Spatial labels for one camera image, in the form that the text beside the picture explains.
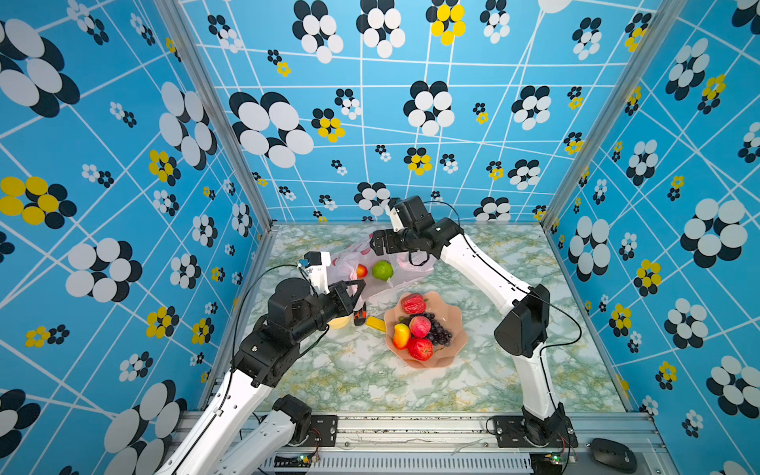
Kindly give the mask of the pink plastic bag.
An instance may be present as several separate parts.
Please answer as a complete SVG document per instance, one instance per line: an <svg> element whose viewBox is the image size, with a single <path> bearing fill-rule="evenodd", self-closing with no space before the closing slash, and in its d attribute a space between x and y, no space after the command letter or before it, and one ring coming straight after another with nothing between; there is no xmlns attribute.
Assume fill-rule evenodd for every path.
<svg viewBox="0 0 760 475"><path fill-rule="evenodd" d="M328 279L330 283L362 280L365 286L356 306L359 308L400 294L413 282L432 274L436 263L437 259L424 251L377 255L367 236L332 255Z"/></svg>

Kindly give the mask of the green kiwi half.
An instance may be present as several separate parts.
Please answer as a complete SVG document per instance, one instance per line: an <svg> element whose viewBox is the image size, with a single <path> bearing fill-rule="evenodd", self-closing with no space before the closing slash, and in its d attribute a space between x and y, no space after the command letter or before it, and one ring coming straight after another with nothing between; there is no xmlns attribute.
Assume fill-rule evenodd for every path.
<svg viewBox="0 0 760 475"><path fill-rule="evenodd" d="M393 265L387 260L378 261L372 267L372 276L377 280L387 282L393 275Z"/></svg>

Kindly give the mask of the pink peach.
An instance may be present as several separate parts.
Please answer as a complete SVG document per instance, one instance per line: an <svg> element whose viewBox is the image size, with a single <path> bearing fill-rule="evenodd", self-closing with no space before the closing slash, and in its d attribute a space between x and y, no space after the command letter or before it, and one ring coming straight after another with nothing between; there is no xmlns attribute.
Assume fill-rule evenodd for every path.
<svg viewBox="0 0 760 475"><path fill-rule="evenodd" d="M409 322L411 335L415 338L426 338L431 332L431 321L425 316L415 316Z"/></svg>

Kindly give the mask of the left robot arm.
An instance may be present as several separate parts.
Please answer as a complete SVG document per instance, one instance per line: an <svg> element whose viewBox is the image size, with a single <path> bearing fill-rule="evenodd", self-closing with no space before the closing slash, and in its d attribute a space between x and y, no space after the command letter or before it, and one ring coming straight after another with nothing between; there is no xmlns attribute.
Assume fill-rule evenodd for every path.
<svg viewBox="0 0 760 475"><path fill-rule="evenodd" d="M326 292L303 278L281 281L268 312L243 340L218 393L161 474L253 474L279 449L307 436L310 408L292 396L280 398L263 422L242 441L236 438L260 403L302 357L303 340L352 315L363 280L336 281Z"/></svg>

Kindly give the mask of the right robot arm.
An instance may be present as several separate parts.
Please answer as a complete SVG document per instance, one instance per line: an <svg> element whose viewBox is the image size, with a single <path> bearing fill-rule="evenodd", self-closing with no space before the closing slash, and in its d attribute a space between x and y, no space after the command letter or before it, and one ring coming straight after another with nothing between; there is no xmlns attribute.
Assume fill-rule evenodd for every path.
<svg viewBox="0 0 760 475"><path fill-rule="evenodd" d="M522 386L522 416L526 439L547 447L560 439L574 443L563 404L556 396L546 362L550 292L508 273L468 237L463 227L444 218L437 221L418 196L390 200L392 227L376 231L370 247L376 255L426 253L466 277L493 303L504 319L494 330L497 344L512 356Z"/></svg>

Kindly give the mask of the yellow flat piece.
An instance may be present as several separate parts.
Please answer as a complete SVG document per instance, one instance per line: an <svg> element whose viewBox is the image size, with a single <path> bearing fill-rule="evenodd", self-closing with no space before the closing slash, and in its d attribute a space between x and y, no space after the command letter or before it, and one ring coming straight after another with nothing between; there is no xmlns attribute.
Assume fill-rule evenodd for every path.
<svg viewBox="0 0 760 475"><path fill-rule="evenodd" d="M382 332L382 333L387 332L386 323L381 319L378 319L375 317L367 317L365 324L366 326L368 326L368 328L372 328L373 330L377 330L378 332Z"/></svg>

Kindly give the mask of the pink scalloped fruit plate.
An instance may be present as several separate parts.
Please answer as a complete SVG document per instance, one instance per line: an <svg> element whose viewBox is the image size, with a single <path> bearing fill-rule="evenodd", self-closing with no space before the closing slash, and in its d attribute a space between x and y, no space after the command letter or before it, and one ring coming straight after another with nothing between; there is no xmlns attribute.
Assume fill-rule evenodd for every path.
<svg viewBox="0 0 760 475"><path fill-rule="evenodd" d="M388 348L411 368L449 367L469 342L463 312L437 292L405 295L383 320Z"/></svg>

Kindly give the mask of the red apple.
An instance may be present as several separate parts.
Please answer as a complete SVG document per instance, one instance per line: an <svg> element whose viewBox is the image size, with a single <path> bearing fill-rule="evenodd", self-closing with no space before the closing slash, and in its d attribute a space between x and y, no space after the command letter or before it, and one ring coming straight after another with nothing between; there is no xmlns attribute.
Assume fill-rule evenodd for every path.
<svg viewBox="0 0 760 475"><path fill-rule="evenodd" d="M417 361L428 361L433 357L433 343L428 338L411 338L407 344L409 356Z"/></svg>

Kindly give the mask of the dark purple grape bunch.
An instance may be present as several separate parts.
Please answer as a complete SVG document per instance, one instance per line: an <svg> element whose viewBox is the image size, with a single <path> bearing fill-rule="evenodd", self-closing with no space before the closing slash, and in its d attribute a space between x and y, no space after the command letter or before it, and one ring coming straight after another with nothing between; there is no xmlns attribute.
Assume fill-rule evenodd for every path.
<svg viewBox="0 0 760 475"><path fill-rule="evenodd" d="M427 333L427 339L430 340L434 346L450 346L452 332L449 332L449 330L437 320L435 314L425 313L424 317L431 324L431 329Z"/></svg>

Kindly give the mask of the left green circuit board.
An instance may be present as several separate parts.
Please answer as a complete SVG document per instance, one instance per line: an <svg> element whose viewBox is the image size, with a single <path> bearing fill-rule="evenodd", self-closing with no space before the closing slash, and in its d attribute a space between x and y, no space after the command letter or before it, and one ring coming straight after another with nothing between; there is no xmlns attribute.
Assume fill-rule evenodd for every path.
<svg viewBox="0 0 760 475"><path fill-rule="evenodd" d="M273 467L277 469L285 468L298 468L306 469L311 468L317 462L320 461L320 456L317 453L300 454L294 456L280 456L277 455L273 462Z"/></svg>

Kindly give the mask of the green circuit board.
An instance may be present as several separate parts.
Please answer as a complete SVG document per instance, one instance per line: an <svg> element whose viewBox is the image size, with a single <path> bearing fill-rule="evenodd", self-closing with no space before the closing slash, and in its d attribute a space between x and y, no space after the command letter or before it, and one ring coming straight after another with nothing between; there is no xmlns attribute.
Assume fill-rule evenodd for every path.
<svg viewBox="0 0 760 475"><path fill-rule="evenodd" d="M564 463L558 455L532 453L530 463L532 463L534 475L561 475L563 473Z"/></svg>
<svg viewBox="0 0 760 475"><path fill-rule="evenodd" d="M320 461L320 456L317 453L300 454L294 456L280 456L277 455L273 462L273 467L277 469L285 468L298 468L306 469L311 468L317 462Z"/></svg>

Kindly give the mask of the right green circuit board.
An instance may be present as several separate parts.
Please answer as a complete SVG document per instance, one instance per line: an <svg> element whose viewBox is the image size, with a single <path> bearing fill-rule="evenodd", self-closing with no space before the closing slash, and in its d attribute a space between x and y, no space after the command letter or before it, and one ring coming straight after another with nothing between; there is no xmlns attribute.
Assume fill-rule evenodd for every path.
<svg viewBox="0 0 760 475"><path fill-rule="evenodd" d="M564 463L558 455L532 453L530 463L532 463L534 475L561 475L563 473Z"/></svg>

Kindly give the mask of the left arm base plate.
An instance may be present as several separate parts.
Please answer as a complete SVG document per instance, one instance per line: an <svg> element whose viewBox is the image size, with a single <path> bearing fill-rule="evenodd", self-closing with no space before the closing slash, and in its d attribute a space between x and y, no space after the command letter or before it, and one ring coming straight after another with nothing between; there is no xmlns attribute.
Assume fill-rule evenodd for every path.
<svg viewBox="0 0 760 475"><path fill-rule="evenodd" d="M291 417L273 411L249 434L255 447L333 447L338 418L335 416Z"/></svg>

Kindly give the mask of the aluminium front rail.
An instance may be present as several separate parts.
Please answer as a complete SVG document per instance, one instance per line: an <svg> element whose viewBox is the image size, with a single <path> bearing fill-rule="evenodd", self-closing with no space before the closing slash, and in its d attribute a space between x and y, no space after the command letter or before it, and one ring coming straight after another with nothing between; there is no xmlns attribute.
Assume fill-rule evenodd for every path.
<svg viewBox="0 0 760 475"><path fill-rule="evenodd" d="M254 414L237 441L242 441L265 415ZM486 431L494 416L467 413L341 413L314 414L338 418L333 447L282 447L253 474L534 474L530 455L554 454L564 463L562 474L614 474L597 463L592 439L611 439L635 454L636 474L674 474L677 469L661 436L643 414L573 414L569 417L578 447L562 449L501 448ZM273 467L277 455L317 453L311 468Z"/></svg>

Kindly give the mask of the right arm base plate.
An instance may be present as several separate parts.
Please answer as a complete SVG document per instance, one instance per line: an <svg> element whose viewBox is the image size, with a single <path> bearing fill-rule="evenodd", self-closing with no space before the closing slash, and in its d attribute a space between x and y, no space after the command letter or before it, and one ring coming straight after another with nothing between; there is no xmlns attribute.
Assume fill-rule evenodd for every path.
<svg viewBox="0 0 760 475"><path fill-rule="evenodd" d="M496 437L501 448L578 447L576 431L570 419L560 413L545 421L532 415L494 416L487 420L486 431Z"/></svg>

